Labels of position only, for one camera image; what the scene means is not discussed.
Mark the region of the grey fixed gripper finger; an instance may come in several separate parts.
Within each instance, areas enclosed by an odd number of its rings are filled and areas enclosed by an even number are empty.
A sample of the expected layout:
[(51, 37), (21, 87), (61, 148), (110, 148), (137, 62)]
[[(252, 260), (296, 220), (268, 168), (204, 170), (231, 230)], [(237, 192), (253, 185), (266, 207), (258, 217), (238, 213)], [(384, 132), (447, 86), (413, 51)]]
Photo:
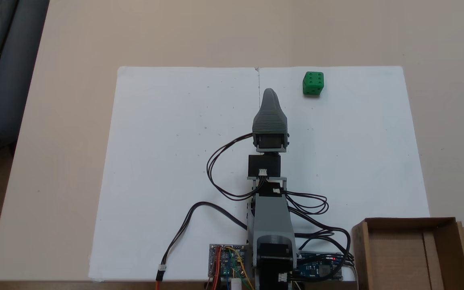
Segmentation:
[(260, 111), (282, 111), (277, 93), (272, 88), (266, 88), (260, 103)]

